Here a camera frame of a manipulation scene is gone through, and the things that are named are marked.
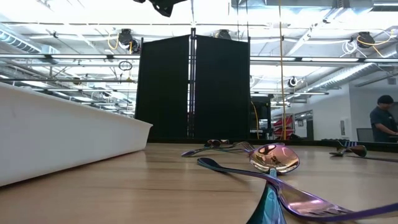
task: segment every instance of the purple fork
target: purple fork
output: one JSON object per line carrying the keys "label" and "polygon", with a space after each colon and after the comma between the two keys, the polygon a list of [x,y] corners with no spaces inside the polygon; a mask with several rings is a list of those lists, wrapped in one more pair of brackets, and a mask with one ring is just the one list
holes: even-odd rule
{"label": "purple fork", "polygon": [[398,203],[354,212],[327,202],[308,192],[296,189],[284,181],[267,174],[222,167],[216,161],[209,158],[199,158],[198,164],[218,172],[231,172],[267,180],[267,182],[277,190],[278,200],[282,206],[292,215],[304,220],[315,222],[343,222],[366,218],[398,216]]}

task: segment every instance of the person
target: person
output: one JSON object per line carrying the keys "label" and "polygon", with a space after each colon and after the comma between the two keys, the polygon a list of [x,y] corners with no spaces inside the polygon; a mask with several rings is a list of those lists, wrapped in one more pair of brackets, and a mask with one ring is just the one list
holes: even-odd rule
{"label": "person", "polygon": [[388,109],[394,104],[394,100],[389,95],[380,96],[377,100],[377,107],[370,114],[373,139],[375,142],[397,142],[398,136],[397,123],[388,112]]}

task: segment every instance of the black partition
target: black partition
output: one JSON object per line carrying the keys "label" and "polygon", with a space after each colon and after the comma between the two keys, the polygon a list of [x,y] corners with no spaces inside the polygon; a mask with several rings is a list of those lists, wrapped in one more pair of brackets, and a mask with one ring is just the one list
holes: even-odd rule
{"label": "black partition", "polygon": [[149,139],[187,137],[189,35],[142,45],[135,118]]}
{"label": "black partition", "polygon": [[247,42],[197,36],[194,138],[249,137]]}

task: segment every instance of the yellow cable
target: yellow cable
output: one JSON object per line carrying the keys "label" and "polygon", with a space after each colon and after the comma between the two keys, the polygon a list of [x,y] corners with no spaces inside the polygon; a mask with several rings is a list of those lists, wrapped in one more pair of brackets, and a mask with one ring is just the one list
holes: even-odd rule
{"label": "yellow cable", "polygon": [[381,53],[380,53],[380,51],[375,47],[375,46],[372,46],[373,47],[373,49],[381,56],[381,57],[385,57],[384,55],[382,55]]}
{"label": "yellow cable", "polygon": [[132,50],[132,41],[130,41],[130,54],[131,54],[131,50]]}
{"label": "yellow cable", "polygon": [[282,49],[282,13],[281,13],[282,0],[279,0],[279,39],[280,39],[280,82],[282,84],[282,103],[284,113],[282,115],[282,131],[283,138],[286,140],[286,108],[285,108],[285,91],[284,91],[284,65],[283,65],[283,49]]}
{"label": "yellow cable", "polygon": [[257,116],[257,110],[256,110],[256,107],[254,106],[254,103],[252,102],[252,101],[250,101],[250,103],[253,105],[253,108],[254,108],[254,114],[256,115],[256,121],[257,121],[257,139],[260,139],[260,136],[259,136],[259,117]]}
{"label": "yellow cable", "polygon": [[118,45],[119,45],[119,34],[118,34],[118,38],[116,38],[116,46],[112,47],[112,45],[111,45],[111,34],[109,33],[109,35],[108,35],[108,46],[109,46],[109,48],[112,49],[112,50],[116,50]]}
{"label": "yellow cable", "polygon": [[366,45],[370,45],[370,46],[377,46],[377,45],[385,44],[385,43],[387,43],[388,41],[390,41],[393,34],[394,34],[394,30],[392,29],[392,30],[391,30],[391,35],[390,35],[390,37],[389,37],[387,40],[385,40],[385,41],[383,41],[383,42],[380,42],[380,43],[377,43],[377,44],[371,44],[371,43],[366,43],[366,42],[360,41],[359,38],[360,38],[361,36],[357,36],[357,37],[356,37],[356,41],[358,41],[358,42],[361,43],[361,44],[366,44]]}

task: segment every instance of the dark shirt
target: dark shirt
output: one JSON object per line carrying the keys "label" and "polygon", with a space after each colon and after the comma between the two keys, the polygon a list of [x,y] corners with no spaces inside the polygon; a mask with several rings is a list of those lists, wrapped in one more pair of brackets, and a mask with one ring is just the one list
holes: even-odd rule
{"label": "dark shirt", "polygon": [[375,124],[382,124],[391,131],[397,132],[397,123],[390,112],[382,110],[377,106],[372,110],[370,117],[373,130],[373,139],[375,142],[397,142],[396,139],[390,138],[390,134],[381,131],[375,126]]}

